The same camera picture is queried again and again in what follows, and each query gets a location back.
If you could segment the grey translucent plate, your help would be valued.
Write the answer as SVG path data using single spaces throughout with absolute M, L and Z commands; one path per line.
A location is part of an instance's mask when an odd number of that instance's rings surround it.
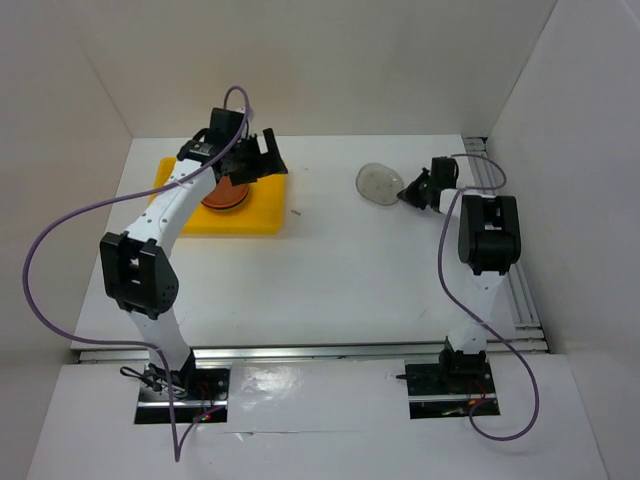
M 228 210 L 240 205 L 247 198 L 249 191 L 250 186 L 247 184 L 232 185 L 223 179 L 201 203 L 212 210 Z
M 399 201 L 398 194 L 404 189 L 404 181 L 390 167 L 368 163 L 356 175 L 355 187 L 365 200 L 380 206 L 391 206 Z

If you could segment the green plate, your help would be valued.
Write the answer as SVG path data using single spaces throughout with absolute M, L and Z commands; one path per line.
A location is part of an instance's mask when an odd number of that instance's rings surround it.
M 224 214 L 234 212 L 240 210 L 244 207 L 244 205 L 249 201 L 249 197 L 245 196 L 242 199 L 239 199 L 236 202 L 227 202 L 227 203 L 212 203 L 206 204 L 205 207 L 216 214 Z

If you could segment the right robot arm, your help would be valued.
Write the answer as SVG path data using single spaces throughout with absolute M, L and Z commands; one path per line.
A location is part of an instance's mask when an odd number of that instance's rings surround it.
M 507 344 L 506 336 L 490 320 L 499 287 L 521 256 L 517 200 L 512 195 L 490 194 L 486 187 L 457 185 L 459 165 L 454 156 L 434 157 L 399 200 L 421 210 L 445 215 L 438 245 L 437 273 L 444 279 L 443 253 L 448 228 L 458 222 L 457 252 L 465 266 L 465 298 L 444 287 L 463 317 L 445 338 L 436 369 L 441 388 L 458 392 L 487 373 L 488 338 Z

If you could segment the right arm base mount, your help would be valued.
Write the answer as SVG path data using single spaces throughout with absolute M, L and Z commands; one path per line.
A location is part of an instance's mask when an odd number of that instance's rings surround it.
M 473 407 L 476 416 L 500 414 L 488 363 L 479 374 L 452 377 L 445 377 L 437 364 L 406 364 L 395 379 L 406 387 L 411 420 L 467 417 Z

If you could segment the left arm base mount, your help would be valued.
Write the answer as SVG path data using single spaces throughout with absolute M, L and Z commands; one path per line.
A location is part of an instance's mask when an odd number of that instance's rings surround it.
M 136 425 L 169 424 L 169 389 L 165 380 L 147 365 L 139 372 L 121 367 L 119 373 L 139 381 L 139 394 L 134 423 Z M 177 424 L 189 424 L 195 418 L 201 423 L 226 423 L 230 386 L 229 367 L 196 369 L 187 387 L 173 387 Z

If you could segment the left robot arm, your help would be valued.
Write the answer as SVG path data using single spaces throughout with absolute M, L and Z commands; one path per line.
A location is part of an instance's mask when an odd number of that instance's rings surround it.
M 151 371 L 176 399 L 193 394 L 198 376 L 173 308 L 179 279 L 172 248 L 220 181 L 245 185 L 287 171 L 273 130 L 244 136 L 244 119 L 240 112 L 213 109 L 209 126 L 179 150 L 163 192 L 123 232 L 108 232 L 100 242 L 106 294 L 128 313 L 147 345 Z

